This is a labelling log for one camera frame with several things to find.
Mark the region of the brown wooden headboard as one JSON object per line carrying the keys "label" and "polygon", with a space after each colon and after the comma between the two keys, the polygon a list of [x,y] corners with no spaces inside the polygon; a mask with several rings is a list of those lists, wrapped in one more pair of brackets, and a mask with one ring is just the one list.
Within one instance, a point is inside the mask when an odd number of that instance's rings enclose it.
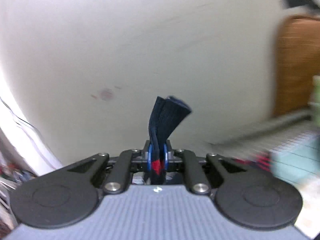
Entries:
{"label": "brown wooden headboard", "polygon": [[276,91],[273,115],[308,106],[319,74],[319,17],[292,15],[278,27],[274,43]]}

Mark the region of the navy red white patterned sweater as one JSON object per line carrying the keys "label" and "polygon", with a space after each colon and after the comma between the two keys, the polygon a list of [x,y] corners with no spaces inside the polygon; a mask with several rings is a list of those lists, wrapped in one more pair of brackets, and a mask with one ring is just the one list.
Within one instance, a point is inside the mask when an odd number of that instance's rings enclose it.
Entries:
{"label": "navy red white patterned sweater", "polygon": [[158,96],[149,118],[149,143],[152,144],[151,171],[148,171],[150,184],[165,183],[166,172],[163,170],[163,145],[177,126],[192,112],[182,100],[169,96]]}

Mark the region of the navy green folded clothes pile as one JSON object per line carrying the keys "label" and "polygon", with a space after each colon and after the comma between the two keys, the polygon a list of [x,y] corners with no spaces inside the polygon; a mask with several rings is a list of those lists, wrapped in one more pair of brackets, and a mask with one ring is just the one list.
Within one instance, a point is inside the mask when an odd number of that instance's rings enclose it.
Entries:
{"label": "navy green folded clothes pile", "polygon": [[320,76],[315,75],[312,80],[313,91],[311,93],[311,98],[309,101],[309,106],[312,112],[312,119],[317,128],[319,128],[319,94],[320,94]]}

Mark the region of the cluttered bedside items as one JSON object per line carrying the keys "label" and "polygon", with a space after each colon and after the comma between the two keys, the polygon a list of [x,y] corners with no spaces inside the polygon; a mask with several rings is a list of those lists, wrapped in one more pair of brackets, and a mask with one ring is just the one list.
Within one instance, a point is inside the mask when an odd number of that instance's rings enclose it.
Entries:
{"label": "cluttered bedside items", "polygon": [[10,207],[10,194],[23,183],[36,177],[33,172],[10,162],[1,153],[1,230],[5,231],[5,235],[18,224]]}

